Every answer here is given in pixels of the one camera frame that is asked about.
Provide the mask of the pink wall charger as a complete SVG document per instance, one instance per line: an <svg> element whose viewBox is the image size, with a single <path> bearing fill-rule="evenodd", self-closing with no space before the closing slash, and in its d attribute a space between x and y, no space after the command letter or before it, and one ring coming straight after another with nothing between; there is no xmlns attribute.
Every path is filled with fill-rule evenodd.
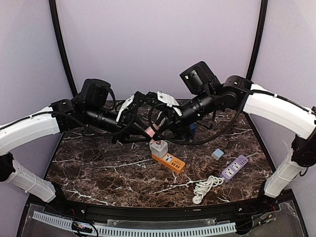
<svg viewBox="0 0 316 237"><path fill-rule="evenodd" d="M155 135L155 132L151 127L148 127L145 132L152 138Z"/></svg>

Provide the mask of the white cube socket adapter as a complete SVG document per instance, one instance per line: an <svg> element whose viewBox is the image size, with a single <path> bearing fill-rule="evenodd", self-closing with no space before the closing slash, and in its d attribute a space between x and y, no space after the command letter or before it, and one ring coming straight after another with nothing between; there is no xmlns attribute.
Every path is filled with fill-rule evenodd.
<svg viewBox="0 0 316 237"><path fill-rule="evenodd" d="M168 152L168 143L164 140L154 141L150 144L150 150L156 157L163 158Z"/></svg>

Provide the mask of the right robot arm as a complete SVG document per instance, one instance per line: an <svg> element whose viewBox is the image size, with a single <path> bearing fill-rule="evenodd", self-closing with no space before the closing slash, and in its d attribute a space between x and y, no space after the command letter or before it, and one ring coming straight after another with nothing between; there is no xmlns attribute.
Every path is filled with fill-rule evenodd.
<svg viewBox="0 0 316 237"><path fill-rule="evenodd" d="M301 106L272 93L253 81L231 76L219 82L209 66L201 61L186 69L180 78L193 98L183 105L161 91L157 92L156 109L167 113L165 129L176 136L189 135L189 126L207 114L227 109L240 115L256 116L293 132L291 149L281 165L264 182L262 196L253 201L252 210L263 214L300 172L316 163L316 110Z"/></svg>

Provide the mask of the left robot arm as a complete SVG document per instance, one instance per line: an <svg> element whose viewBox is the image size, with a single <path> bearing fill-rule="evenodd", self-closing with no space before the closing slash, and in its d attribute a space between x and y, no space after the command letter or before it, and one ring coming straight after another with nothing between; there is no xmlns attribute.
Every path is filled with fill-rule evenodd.
<svg viewBox="0 0 316 237"><path fill-rule="evenodd" d="M33 194L59 215L66 215L70 205L63 200L58 185L45 181L24 168L13 158L11 150L44 136L84 127L99 136L127 143L130 135L141 136L138 142L150 141L146 126L137 119L137 110L144 102L140 92L130 96L114 113L114 107L104 105L108 96L114 97L111 85L100 79L86 79L81 92L73 99L52 103L41 111L18 119L0 128L0 180Z"/></svg>

